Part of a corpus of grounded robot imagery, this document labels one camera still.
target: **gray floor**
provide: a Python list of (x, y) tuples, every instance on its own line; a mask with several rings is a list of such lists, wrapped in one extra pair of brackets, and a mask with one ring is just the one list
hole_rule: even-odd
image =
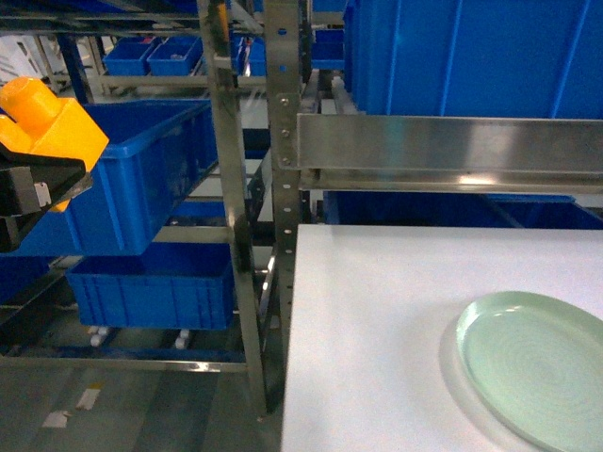
[[(198, 89), (129, 89), (104, 98), (91, 83), (97, 102), (206, 97)], [(241, 101), (241, 110), (244, 127), (268, 127), (261, 91)], [(261, 265), (268, 254), (259, 251)], [(54, 340), (86, 340), (85, 327), (77, 323), (56, 328)], [(153, 342), (144, 334), (138, 340), (140, 347)], [(284, 388), (278, 330), (271, 331), (267, 350), (272, 413), (262, 422), (253, 413), (244, 374), (2, 368), (0, 451), (277, 451)], [(92, 409), (76, 410), (81, 395), (95, 384), (101, 391)], [(46, 416), (56, 411), (69, 413), (67, 426), (43, 428)]]

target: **green plate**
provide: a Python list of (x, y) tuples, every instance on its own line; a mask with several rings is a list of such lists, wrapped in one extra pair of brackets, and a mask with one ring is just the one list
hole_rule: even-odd
[(500, 292), (467, 306), (456, 337), (469, 380), (508, 428), (548, 451), (603, 451), (603, 321)]

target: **white table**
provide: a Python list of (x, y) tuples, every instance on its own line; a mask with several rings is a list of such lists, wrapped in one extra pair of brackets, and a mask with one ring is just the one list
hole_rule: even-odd
[(466, 386), (455, 321), (525, 290), (603, 318), (603, 233), (300, 228), (283, 451), (533, 451)]

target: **stainless steel shelf edge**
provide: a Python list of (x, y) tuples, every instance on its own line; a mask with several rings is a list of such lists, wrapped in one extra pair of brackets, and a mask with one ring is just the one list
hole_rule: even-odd
[(404, 171), (426, 182), (456, 177), (461, 186), (603, 185), (603, 121), (301, 113), (297, 146), (298, 170), (373, 171), (377, 179)]
[(380, 190), (466, 193), (603, 193), (603, 181), (584, 176), (539, 174), (391, 171), (385, 169), (304, 169), (305, 190)]
[(163, 370), (174, 372), (246, 372), (245, 363), (127, 360), (107, 358), (0, 357), (0, 367), (86, 367), (100, 369)]
[[(99, 75), (96, 79), (102, 85), (110, 87), (209, 87), (206, 75), (189, 76), (125, 76), (125, 75)], [(266, 85), (266, 77), (239, 77), (240, 89), (253, 89)]]

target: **blue plastic bin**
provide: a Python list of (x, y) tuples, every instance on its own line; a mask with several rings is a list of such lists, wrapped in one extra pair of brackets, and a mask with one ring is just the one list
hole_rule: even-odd
[(344, 69), (343, 42), (315, 42), (312, 44), (312, 67), (314, 69)]
[(138, 257), (91, 257), (67, 280), (84, 325), (224, 330), (233, 319), (226, 244), (153, 243)]
[(146, 75), (149, 72), (147, 58), (161, 42), (159, 38), (120, 40), (110, 54), (103, 58), (110, 75)]
[(488, 198), (525, 228), (603, 229), (603, 219), (567, 196), (489, 195)]
[(48, 213), (17, 255), (141, 254), (217, 159), (208, 101), (86, 105), (109, 136), (93, 187)]
[(48, 271), (43, 257), (0, 257), (0, 304), (5, 303)]
[(343, 29), (316, 30), (314, 32), (314, 42), (332, 42), (343, 44), (345, 36), (346, 35)]
[(327, 224), (510, 228), (514, 224), (482, 195), (327, 191)]
[(249, 65), (252, 76), (266, 76), (266, 44), (261, 38), (256, 38), (252, 42)]
[(147, 61), (153, 75), (189, 75), (203, 50), (199, 38), (174, 37), (157, 46)]
[(602, 23), (603, 0), (350, 0), (348, 87), (369, 114), (603, 119)]

